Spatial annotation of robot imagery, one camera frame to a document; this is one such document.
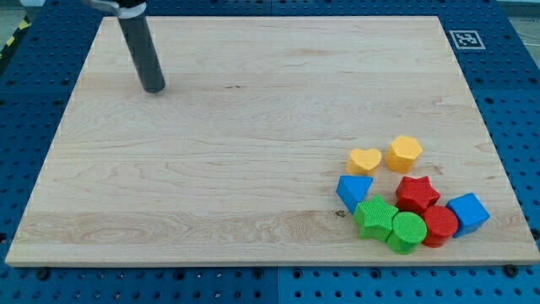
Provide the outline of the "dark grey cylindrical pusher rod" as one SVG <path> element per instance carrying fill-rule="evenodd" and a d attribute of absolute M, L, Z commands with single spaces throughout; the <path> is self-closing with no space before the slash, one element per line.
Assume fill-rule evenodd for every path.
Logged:
<path fill-rule="evenodd" d="M 118 21 L 143 89 L 159 93 L 165 88 L 165 78 L 145 14 Z"/>

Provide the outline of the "silver and white rod mount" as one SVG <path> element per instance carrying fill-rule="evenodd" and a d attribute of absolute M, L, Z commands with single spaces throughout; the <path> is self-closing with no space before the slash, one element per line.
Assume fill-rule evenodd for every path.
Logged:
<path fill-rule="evenodd" d="M 144 14 L 147 8 L 146 0 L 83 0 L 83 3 L 119 19 L 135 18 Z"/>

